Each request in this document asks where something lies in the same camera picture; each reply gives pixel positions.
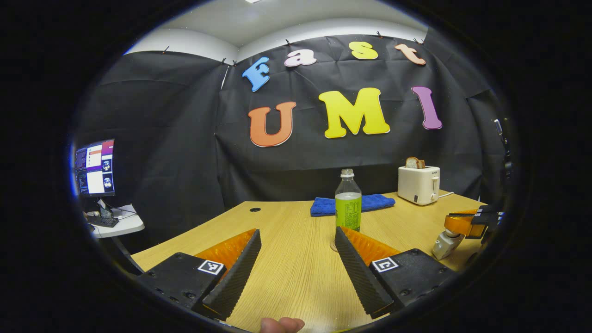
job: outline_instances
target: monitor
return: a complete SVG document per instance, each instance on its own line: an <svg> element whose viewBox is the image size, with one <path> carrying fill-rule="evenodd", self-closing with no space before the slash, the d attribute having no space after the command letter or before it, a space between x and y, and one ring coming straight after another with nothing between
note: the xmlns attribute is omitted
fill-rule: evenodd
<svg viewBox="0 0 592 333"><path fill-rule="evenodd" d="M75 156L76 186L81 197L115 195L113 179L113 145L103 140L77 148Z"/></svg>

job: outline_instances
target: toaster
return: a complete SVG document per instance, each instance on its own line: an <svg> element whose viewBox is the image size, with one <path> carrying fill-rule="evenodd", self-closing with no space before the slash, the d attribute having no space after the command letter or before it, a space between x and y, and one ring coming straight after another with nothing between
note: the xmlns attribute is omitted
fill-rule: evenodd
<svg viewBox="0 0 592 333"><path fill-rule="evenodd" d="M440 193L440 168L426 166L423 169L399 167L399 197L418 205L438 200Z"/></svg>

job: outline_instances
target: ceiling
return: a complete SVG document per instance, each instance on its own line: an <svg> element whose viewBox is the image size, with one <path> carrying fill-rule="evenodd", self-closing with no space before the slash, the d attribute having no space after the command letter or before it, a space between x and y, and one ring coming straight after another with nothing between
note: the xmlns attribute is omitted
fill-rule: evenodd
<svg viewBox="0 0 592 333"><path fill-rule="evenodd" d="M170 20L160 28L194 30L242 47L294 25L329 18L369 18L427 27L377 0L213 0Z"/></svg>

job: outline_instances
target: plastic bottle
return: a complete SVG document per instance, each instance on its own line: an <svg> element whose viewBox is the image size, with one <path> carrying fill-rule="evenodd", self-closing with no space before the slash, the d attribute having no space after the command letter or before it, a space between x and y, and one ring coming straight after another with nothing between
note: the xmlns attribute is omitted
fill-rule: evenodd
<svg viewBox="0 0 592 333"><path fill-rule="evenodd" d="M352 169L341 170L341 183L335 191L335 226L360 231L362 220L362 191L353 180Z"/></svg>

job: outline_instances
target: wooden table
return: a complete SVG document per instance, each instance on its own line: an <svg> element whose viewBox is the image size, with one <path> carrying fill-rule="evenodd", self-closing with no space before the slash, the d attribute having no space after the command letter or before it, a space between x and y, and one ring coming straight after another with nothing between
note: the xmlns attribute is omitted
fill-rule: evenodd
<svg viewBox="0 0 592 333"><path fill-rule="evenodd" d="M482 203L451 194L427 206L417 206L397 193L394 207L362 213L360 232L400 251L418 248L432 253L445 216L476 209ZM249 281L226 321L229 325L259 332L263 317L301 318L301 332L333 332L372 322L366 315L339 258L331 250L335 217L311 217L312 201L246 201L173 239L132 255L149 270L176 252L194 255L252 228L260 229L261 251ZM251 208L261 208L250 212ZM441 262L461 270L481 246L478 239L464 239Z"/></svg>

